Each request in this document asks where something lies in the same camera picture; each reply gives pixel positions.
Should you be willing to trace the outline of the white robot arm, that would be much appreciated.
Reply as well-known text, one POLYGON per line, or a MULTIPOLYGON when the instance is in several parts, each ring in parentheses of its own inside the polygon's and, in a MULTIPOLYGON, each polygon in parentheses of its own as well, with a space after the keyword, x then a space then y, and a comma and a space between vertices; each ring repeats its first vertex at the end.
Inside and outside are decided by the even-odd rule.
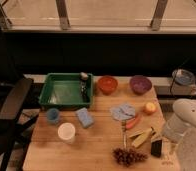
POLYGON ((169 140, 169 154, 177 154, 181 171, 196 171, 196 100, 180 98, 161 107, 166 119, 162 135, 169 140))

